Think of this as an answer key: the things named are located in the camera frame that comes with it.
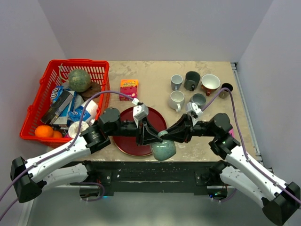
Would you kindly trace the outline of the teal glazed mug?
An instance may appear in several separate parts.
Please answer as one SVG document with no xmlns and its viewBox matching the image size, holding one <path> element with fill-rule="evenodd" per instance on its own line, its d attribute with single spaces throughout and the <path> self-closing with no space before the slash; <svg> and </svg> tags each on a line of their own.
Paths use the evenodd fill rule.
<svg viewBox="0 0 301 226">
<path fill-rule="evenodd" d="M 153 157 L 158 161 L 165 161 L 176 154 L 174 141 L 163 139 L 150 145 Z"/>
</svg>

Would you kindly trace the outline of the white speckled mug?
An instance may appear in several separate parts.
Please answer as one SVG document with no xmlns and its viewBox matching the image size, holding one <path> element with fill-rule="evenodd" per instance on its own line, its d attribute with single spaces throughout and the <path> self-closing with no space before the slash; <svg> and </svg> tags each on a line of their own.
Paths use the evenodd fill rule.
<svg viewBox="0 0 301 226">
<path fill-rule="evenodd" d="M 177 113 L 181 111 L 185 103 L 185 95 L 181 91 L 173 91 L 168 100 L 170 108 L 174 109 Z"/>
</svg>

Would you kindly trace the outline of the small grey mug white inside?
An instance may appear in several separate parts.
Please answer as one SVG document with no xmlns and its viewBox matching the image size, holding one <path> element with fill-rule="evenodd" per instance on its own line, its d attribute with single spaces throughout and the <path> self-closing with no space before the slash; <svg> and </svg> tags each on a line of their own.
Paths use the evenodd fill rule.
<svg viewBox="0 0 301 226">
<path fill-rule="evenodd" d="M 183 82 L 182 76 L 175 74 L 171 77 L 171 88 L 173 91 L 179 90 Z"/>
</svg>

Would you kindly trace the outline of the dark grey mug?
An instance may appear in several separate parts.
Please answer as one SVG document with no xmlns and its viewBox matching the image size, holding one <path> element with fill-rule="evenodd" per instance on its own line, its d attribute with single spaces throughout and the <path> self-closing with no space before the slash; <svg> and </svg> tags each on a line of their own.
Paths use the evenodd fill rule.
<svg viewBox="0 0 301 226">
<path fill-rule="evenodd" d="M 185 82 L 184 82 L 184 87 L 186 90 L 189 91 L 194 91 L 199 82 L 200 82 L 201 76 L 198 72 L 196 71 L 189 71 L 185 75 Z"/>
</svg>

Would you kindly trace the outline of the red floral mug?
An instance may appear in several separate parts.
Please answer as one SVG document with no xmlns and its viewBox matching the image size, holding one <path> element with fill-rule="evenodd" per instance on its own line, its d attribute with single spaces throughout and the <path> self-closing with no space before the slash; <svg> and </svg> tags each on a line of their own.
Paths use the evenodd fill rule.
<svg viewBox="0 0 301 226">
<path fill-rule="evenodd" d="M 201 88 L 206 96 L 216 91 L 221 85 L 220 79 L 213 74 L 206 74 L 201 78 Z"/>
</svg>

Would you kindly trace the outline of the small brown espresso cup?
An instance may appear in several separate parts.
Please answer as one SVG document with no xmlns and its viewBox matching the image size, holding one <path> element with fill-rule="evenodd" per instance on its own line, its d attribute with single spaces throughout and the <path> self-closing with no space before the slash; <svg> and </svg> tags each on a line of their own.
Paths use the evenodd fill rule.
<svg viewBox="0 0 301 226">
<path fill-rule="evenodd" d="M 225 99 L 230 95 L 230 92 L 233 91 L 233 86 L 230 83 L 223 83 L 221 86 L 221 92 L 219 94 L 219 97 L 222 99 Z"/>
</svg>

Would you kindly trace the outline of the grey-blue round mug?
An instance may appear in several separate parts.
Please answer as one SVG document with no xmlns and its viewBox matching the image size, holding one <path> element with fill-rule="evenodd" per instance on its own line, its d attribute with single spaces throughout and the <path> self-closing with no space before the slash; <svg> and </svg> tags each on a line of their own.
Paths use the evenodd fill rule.
<svg viewBox="0 0 301 226">
<path fill-rule="evenodd" d="M 206 105 L 206 97 L 200 93 L 196 93 L 190 98 L 190 102 L 195 103 L 202 109 Z"/>
</svg>

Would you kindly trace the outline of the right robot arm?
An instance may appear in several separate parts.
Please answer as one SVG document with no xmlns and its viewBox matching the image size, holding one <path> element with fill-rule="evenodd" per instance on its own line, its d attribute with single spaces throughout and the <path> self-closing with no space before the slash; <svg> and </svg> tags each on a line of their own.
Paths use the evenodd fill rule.
<svg viewBox="0 0 301 226">
<path fill-rule="evenodd" d="M 231 134 L 232 125 L 225 113 L 216 114 L 210 121 L 196 121 L 184 114 L 178 122 L 159 137 L 187 143 L 193 136 L 213 137 L 209 146 L 220 156 L 222 167 L 210 172 L 210 181 L 235 187 L 262 208 L 264 215 L 275 225 L 282 226 L 301 206 L 301 188 L 278 178 L 243 147 Z"/>
</svg>

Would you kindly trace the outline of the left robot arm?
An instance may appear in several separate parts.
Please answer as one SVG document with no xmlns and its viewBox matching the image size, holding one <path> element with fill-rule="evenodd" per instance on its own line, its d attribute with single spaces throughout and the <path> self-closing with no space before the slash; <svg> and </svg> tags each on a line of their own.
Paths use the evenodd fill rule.
<svg viewBox="0 0 301 226">
<path fill-rule="evenodd" d="M 156 142 L 157 135 L 166 128 L 159 120 L 141 108 L 133 107 L 131 120 L 122 120 L 116 108 L 108 108 L 95 123 L 68 143 L 35 158 L 18 157 L 12 161 L 10 178 L 20 203 L 31 201 L 43 190 L 66 183 L 92 185 L 97 172 L 83 163 L 67 168 L 66 164 L 93 154 L 110 145 L 110 137 L 133 137 L 136 144 Z"/>
</svg>

